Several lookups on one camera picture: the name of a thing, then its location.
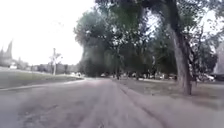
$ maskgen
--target grass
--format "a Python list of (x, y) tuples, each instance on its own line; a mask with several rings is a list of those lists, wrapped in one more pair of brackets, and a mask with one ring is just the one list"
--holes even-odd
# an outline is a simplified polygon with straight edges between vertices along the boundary
[(194, 104), (212, 109), (224, 108), (224, 85), (220, 83), (200, 83), (193, 86), (191, 96), (185, 96), (182, 93), (182, 88), (177, 86), (174, 81), (122, 79), (117, 82), (144, 95), (183, 98)]
[(0, 68), (0, 89), (50, 82), (73, 81), (79, 78)]

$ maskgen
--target overcast sky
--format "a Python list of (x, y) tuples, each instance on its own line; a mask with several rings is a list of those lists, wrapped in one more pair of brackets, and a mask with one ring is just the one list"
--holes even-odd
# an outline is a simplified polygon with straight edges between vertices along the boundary
[(94, 0), (0, 0), (0, 47), (13, 39), (13, 57), (48, 63), (56, 48), (63, 63), (76, 64), (82, 48), (73, 29)]

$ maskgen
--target street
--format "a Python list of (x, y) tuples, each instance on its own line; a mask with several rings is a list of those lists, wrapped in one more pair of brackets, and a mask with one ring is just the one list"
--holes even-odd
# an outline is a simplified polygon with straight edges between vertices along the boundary
[(143, 96), (110, 79), (0, 90), (0, 128), (221, 128), (223, 119), (223, 110)]

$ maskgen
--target tree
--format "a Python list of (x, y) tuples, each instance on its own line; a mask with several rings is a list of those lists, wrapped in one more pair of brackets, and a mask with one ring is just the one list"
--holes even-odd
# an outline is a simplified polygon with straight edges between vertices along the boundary
[(170, 39), (172, 40), (174, 47), (174, 54), (177, 64), (177, 72), (178, 72), (178, 84), (183, 86), (183, 90), (185, 94), (191, 94), (191, 76), (188, 64), (188, 42), (185, 40), (184, 35), (184, 26), (182, 24), (180, 11), (178, 10), (178, 5), (181, 4), (190, 4), (197, 3), (201, 4), (203, 1), (176, 1), (176, 0), (142, 0), (142, 1), (123, 1), (123, 0), (96, 0), (96, 3), (99, 5), (107, 4), (107, 6), (111, 6), (114, 8), (115, 6), (118, 8), (122, 8), (123, 12), (132, 13), (138, 12), (138, 10), (149, 9), (153, 13), (156, 13), (161, 17), (161, 20), (167, 24), (167, 28), (169, 30)]
[(61, 57), (60, 53), (56, 53), (56, 49), (53, 49), (53, 54), (50, 57), (51, 61), (50, 61), (50, 65), (51, 65), (51, 69), (52, 69), (52, 74), (55, 75), (56, 71), (57, 71), (57, 63), (59, 62), (59, 58)]

